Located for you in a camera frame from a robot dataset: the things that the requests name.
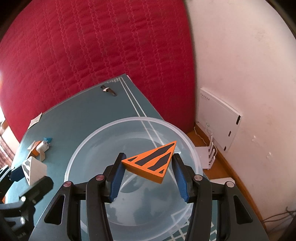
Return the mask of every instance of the teal table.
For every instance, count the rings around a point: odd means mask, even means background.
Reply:
[[[111,88],[117,96],[104,92],[101,89],[102,85]],[[27,148],[34,140],[53,138],[43,162],[47,165],[47,175],[53,180],[54,187],[36,205],[35,224],[63,184],[69,160],[81,142],[105,124],[136,116],[162,119],[129,77],[123,74],[61,102],[43,113],[40,121],[27,130],[13,160],[13,166],[19,165],[26,159],[29,152]],[[18,201],[19,195],[28,188],[29,185],[24,178],[14,183],[7,193],[7,202]],[[188,223],[167,240],[184,240],[187,228]]]

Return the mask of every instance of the blue gripper pad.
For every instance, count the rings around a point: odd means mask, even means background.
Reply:
[[[22,164],[20,164],[19,166],[12,169],[9,178],[11,181],[18,182],[19,180],[21,180],[24,177],[25,177],[25,174],[24,174],[24,171],[22,170]]]
[[[185,202],[189,201],[189,194],[187,190],[187,182],[181,170],[181,167],[176,160],[176,158],[172,158],[172,168],[175,175],[175,179],[177,182],[177,186],[180,192],[181,197],[184,199]]]
[[[120,154],[119,154],[118,158],[116,159],[116,161],[114,163],[114,168],[117,168],[117,169],[114,174],[113,180],[111,181],[111,190],[110,190],[110,196],[109,196],[109,199],[111,202],[113,202],[114,199],[118,196],[121,182],[122,182],[122,179],[124,176],[124,172],[126,170],[124,165],[121,163],[122,160],[126,159],[126,155],[124,153],[122,153],[122,154],[123,155],[121,158],[120,158]]]

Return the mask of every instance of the cable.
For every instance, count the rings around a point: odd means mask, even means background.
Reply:
[[[194,129],[194,132],[195,132],[195,134],[200,138],[200,139],[202,139],[202,141],[206,144],[206,146],[207,146],[207,143],[205,142],[205,140],[196,132],[196,129],[195,129],[195,127],[193,128]],[[217,153],[218,153],[218,149],[217,149],[217,147],[215,146],[215,144],[214,144],[214,142],[213,142],[213,146],[215,147],[215,154],[214,154],[214,156],[216,156],[217,155]]]
[[[270,220],[270,221],[264,221],[263,223],[269,223],[269,222],[275,222],[275,221],[280,221],[280,220],[283,220],[287,217],[290,217],[290,215],[287,215],[287,216],[284,216],[283,218],[279,218],[279,219],[275,219],[275,220]]]
[[[280,215],[284,215],[284,214],[287,214],[287,213],[288,213],[289,215],[291,215],[291,213],[294,213],[294,212],[296,212],[296,210],[294,210],[294,211],[288,211],[288,209],[287,209],[287,207],[286,207],[286,212],[278,213],[278,214],[272,215],[272,216],[270,216],[270,217],[268,217],[268,218],[262,220],[261,222],[264,222],[265,220],[268,220],[268,219],[270,219],[270,218],[273,218],[273,217],[276,217],[276,216],[280,216]]]
[[[195,134],[197,135],[197,136],[199,136],[199,138],[200,139],[202,139],[202,141],[207,145],[207,143],[205,142],[205,140],[196,132],[196,129],[195,129],[195,127],[193,128],[194,129],[194,131],[195,131]]]

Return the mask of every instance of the white triangular block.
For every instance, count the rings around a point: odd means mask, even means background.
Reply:
[[[39,179],[46,176],[47,165],[30,156],[27,160],[23,161],[22,170],[29,186],[32,186]]]

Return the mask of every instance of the orange triangular block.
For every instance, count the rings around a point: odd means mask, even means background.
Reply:
[[[156,183],[162,183],[174,154],[176,143],[176,141],[173,141],[164,146],[124,159],[121,162],[128,171]]]

